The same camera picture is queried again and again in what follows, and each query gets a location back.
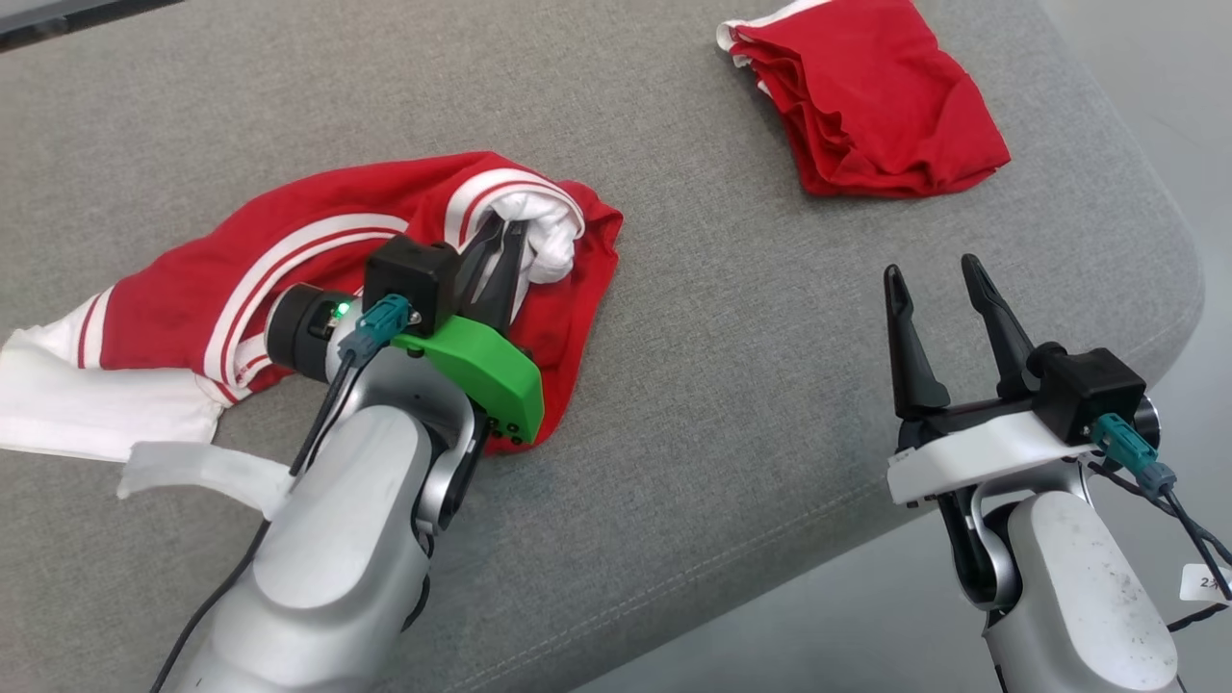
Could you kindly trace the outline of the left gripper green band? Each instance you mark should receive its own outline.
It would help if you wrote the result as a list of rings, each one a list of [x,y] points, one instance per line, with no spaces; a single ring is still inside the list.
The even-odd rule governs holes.
[[[333,407],[340,417],[363,404],[400,404],[461,429],[461,417],[476,411],[476,432],[527,445],[546,413],[542,376],[501,335],[514,321],[526,231],[526,223],[506,219],[479,224],[460,255],[458,316],[431,337],[409,333],[420,316],[403,295],[365,310],[359,295],[294,286],[269,311],[269,359],[322,383],[342,380]]]

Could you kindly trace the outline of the dark grey wall baseboard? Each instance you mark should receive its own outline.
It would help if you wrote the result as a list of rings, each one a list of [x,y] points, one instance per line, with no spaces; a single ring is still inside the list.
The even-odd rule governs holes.
[[[0,0],[0,53],[184,0]]]

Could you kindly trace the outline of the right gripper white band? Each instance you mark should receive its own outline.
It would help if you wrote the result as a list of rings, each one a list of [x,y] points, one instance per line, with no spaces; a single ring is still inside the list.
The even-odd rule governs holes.
[[[999,376],[998,397],[1029,398],[1036,393],[1036,377],[1027,369],[1032,342],[976,255],[961,258],[961,271],[971,306],[986,324]],[[930,367],[912,310],[906,276],[898,265],[888,265],[885,311],[894,412],[926,417],[947,408],[950,396]],[[968,487],[987,497],[1055,490],[1082,496],[1082,474],[1072,461],[1093,451],[1096,446],[1090,441],[1071,445],[1057,438],[1031,411],[951,433],[938,432],[928,420],[907,420],[899,425],[885,482],[890,499],[902,507]]]

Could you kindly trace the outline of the red jersey white striped sleeves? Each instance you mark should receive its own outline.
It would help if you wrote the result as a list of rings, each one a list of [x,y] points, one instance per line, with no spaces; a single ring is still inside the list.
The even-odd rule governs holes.
[[[0,346],[0,449],[123,462],[140,440],[213,439],[278,383],[264,329],[296,282],[362,293],[386,240],[463,249],[490,215],[529,224],[511,337],[542,374],[543,444],[570,402],[618,265],[623,217],[582,182],[494,152],[345,166],[246,202],[216,231]]]

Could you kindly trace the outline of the red jersey white trim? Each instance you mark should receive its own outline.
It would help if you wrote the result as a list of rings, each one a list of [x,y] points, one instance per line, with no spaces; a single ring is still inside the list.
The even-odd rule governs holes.
[[[716,39],[772,101],[806,194],[962,194],[1011,162],[912,0],[793,0],[721,23]]]

